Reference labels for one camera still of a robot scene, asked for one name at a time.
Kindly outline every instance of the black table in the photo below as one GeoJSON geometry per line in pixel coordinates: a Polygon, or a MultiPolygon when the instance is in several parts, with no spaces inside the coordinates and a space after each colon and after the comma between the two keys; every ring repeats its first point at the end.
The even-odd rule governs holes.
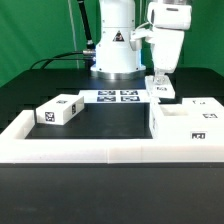
{"type": "MultiPolygon", "coordinates": [[[[177,69],[171,80],[176,99],[165,103],[180,102],[182,97],[212,96],[224,104],[224,78],[212,70],[177,69]]],[[[143,88],[143,78],[116,82],[91,78],[85,70],[25,71],[0,88],[0,128],[3,131],[22,110],[35,109],[60,93],[143,88]]],[[[67,137],[150,138],[145,125],[147,104],[99,107],[93,104],[87,105],[86,110],[87,114],[83,111],[79,115],[83,124],[86,119],[97,124],[88,111],[94,117],[101,110],[106,112],[101,124],[108,128],[107,134],[103,132],[105,126],[99,124],[94,132],[88,130],[86,136],[80,125],[81,134],[77,131],[67,137]],[[107,116],[114,114],[113,109],[119,111],[118,118],[125,122],[106,123],[107,116]],[[130,110],[134,113],[124,116],[130,110]],[[134,122],[137,131],[130,122],[134,122]]],[[[0,167],[0,223],[223,223],[223,163],[0,164],[0,167]]]]}

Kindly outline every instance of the marker sticker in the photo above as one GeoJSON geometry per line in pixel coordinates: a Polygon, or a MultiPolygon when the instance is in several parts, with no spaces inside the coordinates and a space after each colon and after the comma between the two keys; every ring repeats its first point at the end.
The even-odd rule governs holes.
{"type": "Polygon", "coordinates": [[[55,117],[53,112],[45,112],[45,120],[50,122],[55,122],[55,117]]]}

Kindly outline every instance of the warning label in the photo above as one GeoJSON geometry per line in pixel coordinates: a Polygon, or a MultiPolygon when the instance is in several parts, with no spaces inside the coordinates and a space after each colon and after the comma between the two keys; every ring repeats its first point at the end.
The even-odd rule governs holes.
{"type": "Polygon", "coordinates": [[[113,41],[114,42],[124,42],[124,38],[123,38],[120,30],[117,32],[117,34],[114,37],[113,41]]]}

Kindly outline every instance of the rectangular block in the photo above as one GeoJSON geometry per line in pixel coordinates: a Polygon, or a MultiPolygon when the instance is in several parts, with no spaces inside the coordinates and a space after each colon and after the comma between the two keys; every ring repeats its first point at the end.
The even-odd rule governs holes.
{"type": "Polygon", "coordinates": [[[83,96],[60,94],[36,109],[37,122],[64,125],[83,109],[83,96]]]}

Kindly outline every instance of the white cable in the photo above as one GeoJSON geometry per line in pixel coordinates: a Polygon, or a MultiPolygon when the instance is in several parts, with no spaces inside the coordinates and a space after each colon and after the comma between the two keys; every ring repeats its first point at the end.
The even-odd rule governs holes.
{"type": "Polygon", "coordinates": [[[75,51],[77,51],[76,32],[75,32],[75,26],[74,26],[74,18],[73,18],[73,13],[72,13],[71,0],[68,0],[68,8],[69,8],[69,15],[70,15],[70,21],[71,21],[71,27],[72,27],[74,49],[75,49],[75,51]]]}
{"type": "Polygon", "coordinates": [[[150,24],[150,22],[143,23],[142,25],[138,26],[135,30],[138,30],[138,29],[140,29],[140,28],[142,28],[144,26],[147,26],[149,24],[150,24]]]}

